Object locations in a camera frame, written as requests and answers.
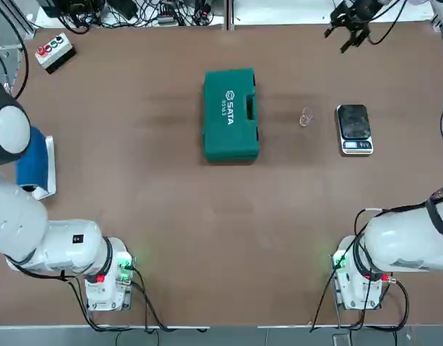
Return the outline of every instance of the blue object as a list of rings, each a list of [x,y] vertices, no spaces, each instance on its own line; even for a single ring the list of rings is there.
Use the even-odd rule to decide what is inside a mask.
[[[48,152],[45,136],[31,126],[31,139],[25,155],[16,162],[17,185],[48,191]]]

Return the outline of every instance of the table surface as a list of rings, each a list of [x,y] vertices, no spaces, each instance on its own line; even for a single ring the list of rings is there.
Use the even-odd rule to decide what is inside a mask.
[[[374,26],[377,37],[386,25]],[[443,186],[443,45],[427,22],[397,25],[382,45],[341,55],[324,26],[92,30],[48,75],[30,54],[20,102],[56,142],[52,219],[97,221],[137,257],[169,325],[295,325],[312,320],[329,256],[356,212],[426,199]],[[58,33],[41,30],[30,52]],[[209,70],[255,69],[260,157],[210,166],[201,150]],[[370,157],[342,157],[338,104],[364,104]],[[299,126],[303,107],[314,114]],[[443,324],[443,273],[400,274],[412,324]],[[397,323],[392,289],[368,323]],[[319,324],[336,324],[328,291]],[[132,312],[99,322],[144,324]],[[344,320],[355,321],[345,314]],[[84,324],[69,288],[10,270],[0,255],[0,325]]]

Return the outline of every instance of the control panel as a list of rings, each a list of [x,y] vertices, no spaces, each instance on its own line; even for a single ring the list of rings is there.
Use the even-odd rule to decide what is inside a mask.
[[[74,46],[63,32],[41,45],[35,52],[38,63],[50,74],[76,54]]]

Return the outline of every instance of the sata logo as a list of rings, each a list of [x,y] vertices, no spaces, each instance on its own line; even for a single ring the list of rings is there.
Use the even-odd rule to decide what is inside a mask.
[[[228,101],[232,101],[234,99],[234,92],[232,90],[228,90],[225,96],[227,97]]]
[[[221,115],[227,117],[228,125],[234,123],[234,92],[228,90],[225,98],[221,101]]]

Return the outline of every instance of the green toolbox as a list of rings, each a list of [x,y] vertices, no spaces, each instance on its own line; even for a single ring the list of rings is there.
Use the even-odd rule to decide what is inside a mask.
[[[260,144],[253,70],[207,72],[203,98],[207,161],[254,161]]]

